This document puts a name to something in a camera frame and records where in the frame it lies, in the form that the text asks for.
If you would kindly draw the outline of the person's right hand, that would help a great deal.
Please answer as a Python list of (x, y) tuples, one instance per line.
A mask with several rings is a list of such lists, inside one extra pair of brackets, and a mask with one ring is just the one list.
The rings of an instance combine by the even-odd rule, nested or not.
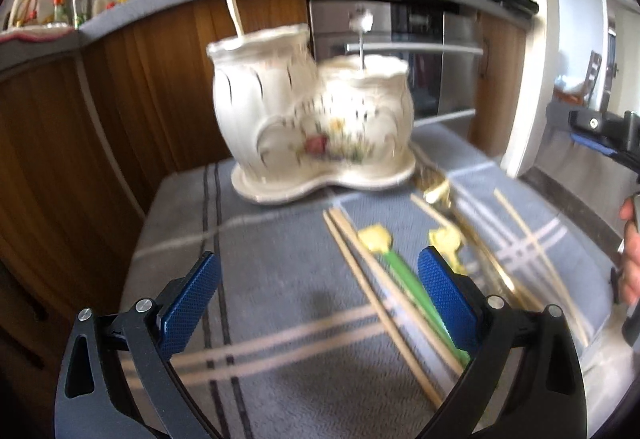
[(624, 249), (620, 261), (622, 275), (618, 280), (618, 292), (620, 292), (620, 298), (632, 306), (638, 303), (640, 296), (640, 237), (636, 227), (637, 217), (634, 212), (634, 202), (631, 198), (626, 199), (620, 207), (620, 218), (625, 222), (625, 229)]

